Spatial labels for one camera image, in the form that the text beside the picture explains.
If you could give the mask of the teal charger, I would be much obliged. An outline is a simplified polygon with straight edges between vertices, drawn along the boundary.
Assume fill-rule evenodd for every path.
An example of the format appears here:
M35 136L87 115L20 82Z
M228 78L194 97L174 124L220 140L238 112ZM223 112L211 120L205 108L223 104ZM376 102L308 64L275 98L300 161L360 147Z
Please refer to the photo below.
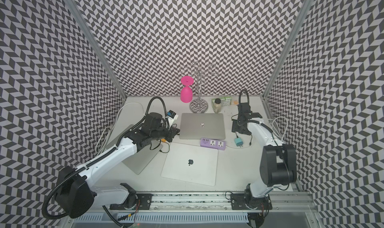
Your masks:
M237 147L242 147L243 144L244 144L243 140L242 140L241 138L239 138L239 137L235 138L235 139L234 139L234 142L235 142L235 145L236 145Z

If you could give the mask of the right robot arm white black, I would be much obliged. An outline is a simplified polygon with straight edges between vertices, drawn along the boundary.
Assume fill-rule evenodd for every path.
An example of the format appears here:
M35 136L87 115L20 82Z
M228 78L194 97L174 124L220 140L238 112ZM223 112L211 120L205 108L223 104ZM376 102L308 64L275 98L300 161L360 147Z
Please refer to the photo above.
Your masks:
M248 91L239 94L238 114L232 119L232 132L251 136L262 147L260 178L246 186L244 203L250 210L269 210L269 193L274 189L284 191L297 181L297 155L293 145L286 144L266 125L258 112L252 112Z

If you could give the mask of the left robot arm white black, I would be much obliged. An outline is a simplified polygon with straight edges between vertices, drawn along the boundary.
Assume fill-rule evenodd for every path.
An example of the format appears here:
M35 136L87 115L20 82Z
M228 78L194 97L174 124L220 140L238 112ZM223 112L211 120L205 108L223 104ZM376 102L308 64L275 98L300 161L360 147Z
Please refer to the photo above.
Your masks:
M137 192L130 185L121 183L112 187L96 187L95 184L112 168L150 146L153 141L165 139L172 142L180 132L173 125L177 118L178 115L172 110L165 109L161 115L150 112L148 106L143 118L121 132L103 153L76 168L63 168L56 186L43 202L43 217L58 220L69 216L74 219L92 207L106 209L108 205L137 208Z

